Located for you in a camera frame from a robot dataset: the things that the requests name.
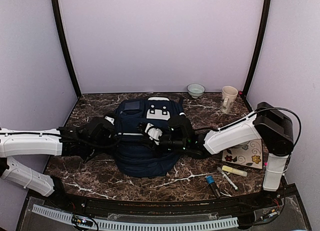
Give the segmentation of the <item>celadon bowl on plate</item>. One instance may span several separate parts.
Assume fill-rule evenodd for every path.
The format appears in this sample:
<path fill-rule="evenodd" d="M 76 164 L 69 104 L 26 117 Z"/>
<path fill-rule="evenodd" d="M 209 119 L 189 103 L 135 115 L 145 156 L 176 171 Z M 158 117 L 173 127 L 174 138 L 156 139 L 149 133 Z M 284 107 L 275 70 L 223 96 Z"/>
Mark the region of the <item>celadon bowl on plate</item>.
<path fill-rule="evenodd" d="M 240 149 L 240 148 L 242 148 L 242 147 L 245 146 L 245 145 L 247 145 L 246 142 L 245 142 L 245 143 L 238 144 L 238 145 L 235 145 L 235 146 L 233 146 L 232 148 L 233 148 L 233 149 Z"/>

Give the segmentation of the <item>navy blue student backpack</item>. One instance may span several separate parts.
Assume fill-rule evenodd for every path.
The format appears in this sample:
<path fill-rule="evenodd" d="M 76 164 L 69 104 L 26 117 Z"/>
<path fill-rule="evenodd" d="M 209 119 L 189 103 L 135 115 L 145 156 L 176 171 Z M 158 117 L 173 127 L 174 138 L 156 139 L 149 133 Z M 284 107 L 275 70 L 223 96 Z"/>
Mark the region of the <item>navy blue student backpack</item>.
<path fill-rule="evenodd" d="M 135 178 L 165 176 L 179 160 L 174 152 L 156 150 L 156 144 L 139 130 L 139 123 L 151 123 L 164 133 L 169 131 L 168 120 L 184 115 L 183 100 L 167 97 L 135 98 L 124 100 L 114 111 L 116 129 L 121 140 L 112 156 L 119 171 Z"/>

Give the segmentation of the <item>white marker pen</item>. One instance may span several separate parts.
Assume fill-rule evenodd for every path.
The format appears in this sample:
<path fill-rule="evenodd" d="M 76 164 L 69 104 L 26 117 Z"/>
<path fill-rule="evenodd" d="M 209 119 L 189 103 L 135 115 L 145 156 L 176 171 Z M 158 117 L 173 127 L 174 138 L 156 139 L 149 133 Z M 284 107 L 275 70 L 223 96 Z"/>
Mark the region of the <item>white marker pen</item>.
<path fill-rule="evenodd" d="M 238 186 L 228 177 L 228 175 L 220 168 L 217 167 L 217 171 L 227 180 L 227 182 L 236 190 L 238 191 Z"/>

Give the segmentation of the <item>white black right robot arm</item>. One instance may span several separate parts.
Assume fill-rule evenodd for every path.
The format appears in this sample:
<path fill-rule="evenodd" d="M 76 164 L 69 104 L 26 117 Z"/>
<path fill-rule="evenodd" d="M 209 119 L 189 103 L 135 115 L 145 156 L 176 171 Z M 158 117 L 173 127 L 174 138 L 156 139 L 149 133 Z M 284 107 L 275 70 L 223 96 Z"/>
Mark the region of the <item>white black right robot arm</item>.
<path fill-rule="evenodd" d="M 167 121 L 168 134 L 159 128 L 151 128 L 146 133 L 157 147 L 195 159 L 206 159 L 242 143 L 262 140 L 269 155 L 263 191 L 255 196 L 255 204 L 266 208 L 275 199 L 274 192 L 280 186 L 282 175 L 299 141 L 298 137 L 294 137 L 292 120 L 284 114 L 287 111 L 286 108 L 261 102 L 255 111 L 245 117 L 217 129 L 204 128 L 201 134 L 196 134 L 185 115 L 177 115 Z"/>

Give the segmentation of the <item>yellow highlighter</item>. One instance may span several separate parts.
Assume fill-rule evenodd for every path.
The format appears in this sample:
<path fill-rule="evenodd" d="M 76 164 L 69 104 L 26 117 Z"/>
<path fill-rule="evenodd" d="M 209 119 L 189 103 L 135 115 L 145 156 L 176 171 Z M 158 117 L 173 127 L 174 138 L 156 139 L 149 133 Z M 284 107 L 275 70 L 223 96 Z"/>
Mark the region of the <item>yellow highlighter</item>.
<path fill-rule="evenodd" d="M 232 167 L 227 166 L 227 165 L 223 165 L 221 169 L 224 172 L 235 174 L 235 175 L 238 175 L 238 176 L 242 176 L 242 177 L 247 177 L 248 176 L 248 173 L 246 171 L 239 170 L 239 169 L 236 169 L 236 168 L 232 168 Z"/>

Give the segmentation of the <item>black frame post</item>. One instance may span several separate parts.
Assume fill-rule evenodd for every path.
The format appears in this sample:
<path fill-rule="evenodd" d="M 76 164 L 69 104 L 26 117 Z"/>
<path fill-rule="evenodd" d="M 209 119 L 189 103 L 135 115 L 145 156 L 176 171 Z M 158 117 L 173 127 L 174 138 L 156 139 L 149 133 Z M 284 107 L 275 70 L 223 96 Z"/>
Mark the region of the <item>black frame post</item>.
<path fill-rule="evenodd" d="M 270 11 L 270 6 L 271 6 L 271 0 L 263 0 L 263 6 L 262 6 L 262 12 L 261 12 L 261 18 L 259 22 L 259 28 L 258 28 L 258 33 L 257 33 L 257 38 L 252 54 L 252 59 L 251 63 L 248 69 L 248 74 L 245 80 L 245 84 L 243 87 L 242 94 L 247 97 L 253 78 L 254 74 L 256 71 L 256 67 L 258 64 L 258 60 L 260 57 L 264 37 L 265 37 L 265 32 L 266 32 L 266 27 L 267 27 L 267 22 L 268 22 L 268 17 L 269 17 L 269 11 Z"/>
<path fill-rule="evenodd" d="M 62 20 L 60 5 L 59 5 L 59 0 L 51 0 L 51 5 L 52 5 L 52 10 L 53 10 L 56 30 L 57 30 L 57 34 L 58 34 L 58 38 L 59 38 L 59 42 L 60 42 L 60 47 L 61 47 L 64 61 L 65 61 L 66 67 L 67 67 L 68 75 L 70 77 L 71 84 L 72 84 L 73 90 L 75 92 L 75 95 L 79 99 L 82 96 L 82 92 L 81 92 L 80 85 L 79 85 L 77 77 L 76 77 L 76 72 L 74 70 L 69 47 L 67 44 L 67 39 L 66 39 L 65 31 L 64 31 L 64 25 L 63 25 L 63 20 Z"/>

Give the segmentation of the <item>celadon bowl at back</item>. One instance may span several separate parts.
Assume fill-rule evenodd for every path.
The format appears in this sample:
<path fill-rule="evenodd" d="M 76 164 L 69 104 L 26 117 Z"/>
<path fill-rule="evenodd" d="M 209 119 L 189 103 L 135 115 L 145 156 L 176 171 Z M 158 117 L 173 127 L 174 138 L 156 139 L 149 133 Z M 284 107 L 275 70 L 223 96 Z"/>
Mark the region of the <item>celadon bowl at back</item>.
<path fill-rule="evenodd" d="M 187 86 L 188 94 L 194 99 L 200 98 L 205 91 L 205 87 L 198 83 L 192 83 Z"/>

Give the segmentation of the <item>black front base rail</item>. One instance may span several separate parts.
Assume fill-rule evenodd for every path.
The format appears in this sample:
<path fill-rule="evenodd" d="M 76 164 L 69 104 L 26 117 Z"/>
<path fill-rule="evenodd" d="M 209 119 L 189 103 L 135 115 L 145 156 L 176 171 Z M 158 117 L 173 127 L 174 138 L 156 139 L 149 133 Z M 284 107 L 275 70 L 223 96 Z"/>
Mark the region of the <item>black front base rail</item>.
<path fill-rule="evenodd" d="M 283 184 L 276 194 L 267 194 L 259 187 L 256 191 L 243 193 L 242 190 L 220 188 L 221 198 L 213 197 L 213 191 L 206 185 L 203 191 L 208 198 L 192 201 L 128 201 L 101 199 L 68 194 L 71 204 L 62 208 L 50 200 L 40 197 L 35 192 L 28 193 L 24 209 L 31 211 L 34 205 L 52 210 L 75 213 L 90 218 L 106 218 L 111 214 L 137 216 L 180 216 L 217 213 L 219 215 L 240 216 L 245 220 L 253 220 L 254 212 L 265 212 L 271 207 L 280 207 L 283 216 L 304 216 L 300 194 L 296 185 Z"/>

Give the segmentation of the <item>black right frame post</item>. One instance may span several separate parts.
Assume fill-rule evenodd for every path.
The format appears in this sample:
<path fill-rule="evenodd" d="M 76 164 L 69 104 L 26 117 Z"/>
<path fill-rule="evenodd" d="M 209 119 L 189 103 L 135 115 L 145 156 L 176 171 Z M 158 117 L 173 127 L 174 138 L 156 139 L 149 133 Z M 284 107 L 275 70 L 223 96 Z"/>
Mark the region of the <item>black right frame post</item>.
<path fill-rule="evenodd" d="M 265 32 L 266 32 L 266 27 L 267 27 L 267 22 L 268 22 L 268 17 L 269 17 L 269 11 L 270 11 L 270 6 L 271 6 L 271 0 L 263 0 L 263 6 L 262 6 L 262 12 L 261 12 L 261 18 L 259 22 L 259 28 L 258 28 L 258 33 L 257 33 L 257 38 L 252 54 L 252 59 L 251 63 L 248 69 L 248 74 L 245 80 L 245 84 L 243 87 L 242 94 L 247 97 L 253 78 L 254 74 L 256 71 L 256 67 L 258 64 L 258 60 L 260 57 L 264 37 L 265 37 Z"/>

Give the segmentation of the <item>cream ceramic mug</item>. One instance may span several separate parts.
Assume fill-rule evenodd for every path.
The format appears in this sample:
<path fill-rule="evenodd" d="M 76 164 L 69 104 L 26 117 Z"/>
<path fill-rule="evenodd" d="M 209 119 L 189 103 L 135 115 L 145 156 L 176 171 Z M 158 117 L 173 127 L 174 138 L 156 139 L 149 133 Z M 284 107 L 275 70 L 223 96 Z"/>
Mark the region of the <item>cream ceramic mug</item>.
<path fill-rule="evenodd" d="M 222 88 L 222 98 L 220 111 L 227 114 L 231 111 L 233 103 L 235 102 L 239 91 L 233 86 L 224 86 Z"/>

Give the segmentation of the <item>black left frame post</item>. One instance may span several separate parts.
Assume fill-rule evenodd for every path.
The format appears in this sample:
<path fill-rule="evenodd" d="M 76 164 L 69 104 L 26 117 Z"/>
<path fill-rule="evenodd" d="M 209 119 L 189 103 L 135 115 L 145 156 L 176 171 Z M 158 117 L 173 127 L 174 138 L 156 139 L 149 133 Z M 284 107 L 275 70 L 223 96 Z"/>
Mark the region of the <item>black left frame post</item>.
<path fill-rule="evenodd" d="M 62 20 L 60 5 L 59 5 L 59 0 L 51 0 L 51 5 L 52 5 L 52 10 L 53 10 L 56 30 L 57 30 L 57 34 L 58 34 L 58 38 L 59 38 L 59 42 L 60 42 L 60 47 L 61 47 L 64 61 L 65 61 L 66 67 L 67 67 L 68 75 L 70 77 L 71 84 L 72 84 L 73 90 L 75 92 L 75 95 L 79 99 L 82 96 L 82 92 L 81 92 L 80 85 L 79 85 L 77 77 L 76 77 L 76 72 L 74 70 L 69 47 L 67 44 L 67 39 L 66 39 L 65 31 L 64 31 L 64 25 L 63 25 L 63 20 Z"/>

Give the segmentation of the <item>square floral plate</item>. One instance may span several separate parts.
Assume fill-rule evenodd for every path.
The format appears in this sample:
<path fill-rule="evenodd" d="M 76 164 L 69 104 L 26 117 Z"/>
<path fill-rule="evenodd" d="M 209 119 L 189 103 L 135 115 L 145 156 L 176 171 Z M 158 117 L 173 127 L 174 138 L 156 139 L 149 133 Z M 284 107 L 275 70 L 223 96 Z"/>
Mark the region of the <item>square floral plate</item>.
<path fill-rule="evenodd" d="M 242 148 L 227 148 L 221 152 L 221 161 L 252 169 L 263 169 L 263 143 L 261 139 L 245 142 Z"/>

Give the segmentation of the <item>black marker blue cap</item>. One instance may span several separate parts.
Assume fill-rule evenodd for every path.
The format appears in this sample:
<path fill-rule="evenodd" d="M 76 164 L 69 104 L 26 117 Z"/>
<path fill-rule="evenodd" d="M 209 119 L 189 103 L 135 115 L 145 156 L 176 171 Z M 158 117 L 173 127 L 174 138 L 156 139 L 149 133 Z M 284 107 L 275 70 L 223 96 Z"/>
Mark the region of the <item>black marker blue cap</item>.
<path fill-rule="evenodd" d="M 211 191 L 213 192 L 214 196 L 217 199 L 220 199 L 221 198 L 220 190 L 219 190 L 214 178 L 211 175 L 207 175 L 205 177 L 205 179 L 206 179 L 206 182 L 208 183 L 208 186 L 210 187 Z"/>

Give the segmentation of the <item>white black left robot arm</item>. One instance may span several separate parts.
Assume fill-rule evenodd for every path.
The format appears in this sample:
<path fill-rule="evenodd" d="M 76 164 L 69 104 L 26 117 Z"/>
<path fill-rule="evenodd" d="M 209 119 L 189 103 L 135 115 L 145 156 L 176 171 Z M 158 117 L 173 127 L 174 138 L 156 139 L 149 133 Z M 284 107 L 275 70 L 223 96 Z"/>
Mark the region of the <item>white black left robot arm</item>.
<path fill-rule="evenodd" d="M 80 157 L 87 162 L 114 148 L 120 138 L 115 133 L 116 119 L 94 117 L 80 127 L 58 127 L 48 130 L 0 130 L 0 177 L 25 189 L 33 190 L 60 209 L 71 204 L 62 181 L 20 163 L 16 157 L 46 155 Z"/>

